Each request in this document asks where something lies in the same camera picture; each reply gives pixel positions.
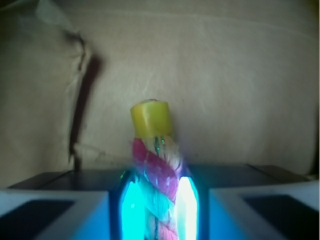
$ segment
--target beige fabric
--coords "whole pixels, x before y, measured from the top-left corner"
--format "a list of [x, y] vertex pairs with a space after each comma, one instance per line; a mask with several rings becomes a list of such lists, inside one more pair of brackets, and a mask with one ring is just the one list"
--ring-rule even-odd
[[190, 162], [310, 170], [319, 109], [311, 1], [56, 2], [102, 59], [77, 145], [84, 166], [129, 164], [130, 108], [159, 99]]
[[[47, 0], [0, 11], [0, 187], [72, 168], [69, 135], [87, 57]], [[44, 12], [51, 16], [44, 22]]]

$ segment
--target pink strand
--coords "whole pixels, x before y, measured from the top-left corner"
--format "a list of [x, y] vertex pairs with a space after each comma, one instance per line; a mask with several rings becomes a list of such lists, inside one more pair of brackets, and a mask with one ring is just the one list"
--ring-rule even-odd
[[[179, 178], [177, 169], [175, 172], [173, 168], [162, 158], [149, 151], [144, 142], [135, 138], [133, 141], [133, 160], [137, 171], [150, 182], [159, 192], [167, 196], [168, 201], [175, 202], [178, 190]], [[155, 221], [148, 220], [149, 226], [153, 226]], [[169, 226], [163, 222], [158, 222], [158, 238], [163, 240], [177, 240], [178, 234], [176, 228], [169, 229]]]

